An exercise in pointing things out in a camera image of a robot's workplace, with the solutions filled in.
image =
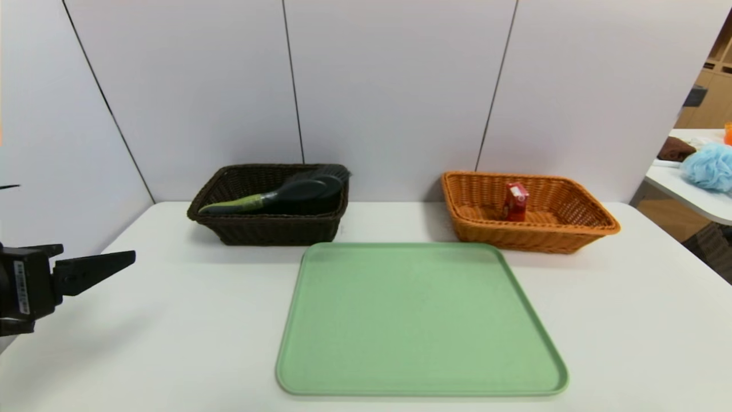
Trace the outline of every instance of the white table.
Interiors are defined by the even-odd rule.
[[[305,250],[223,246],[147,210],[107,251],[138,261],[0,356],[2,412],[729,411],[732,287],[637,210],[574,255],[507,251],[569,368],[549,398],[295,397],[275,380]],[[451,241],[443,204],[351,203],[338,241]]]
[[[723,142],[724,135],[723,129],[673,129],[669,134],[669,136],[680,139],[706,137],[719,143]],[[732,225],[732,197],[728,194],[712,193],[687,183],[681,178],[679,169],[651,166],[644,182],[658,188],[711,221]],[[637,204],[644,192],[645,190],[641,186],[631,204]]]

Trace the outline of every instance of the green handle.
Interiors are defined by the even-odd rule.
[[[253,194],[251,196],[242,197],[241,199],[231,200],[230,202],[219,202],[211,205],[203,206],[198,210],[199,213],[209,215],[228,215],[232,213],[243,213],[251,210],[257,210],[264,207],[264,198],[261,194]]]

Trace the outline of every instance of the floor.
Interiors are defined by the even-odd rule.
[[[650,187],[638,210],[679,242],[701,230],[710,220]]]

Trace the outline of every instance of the red box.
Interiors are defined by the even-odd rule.
[[[521,183],[506,183],[506,201],[504,202],[503,220],[525,221],[526,203],[528,202],[529,193]]]

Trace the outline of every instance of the brush bristles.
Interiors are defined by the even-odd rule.
[[[333,176],[341,182],[345,182],[351,176],[351,172],[341,164],[327,164],[309,172],[300,172],[290,176],[286,182],[292,182],[295,180],[311,179],[316,176]]]

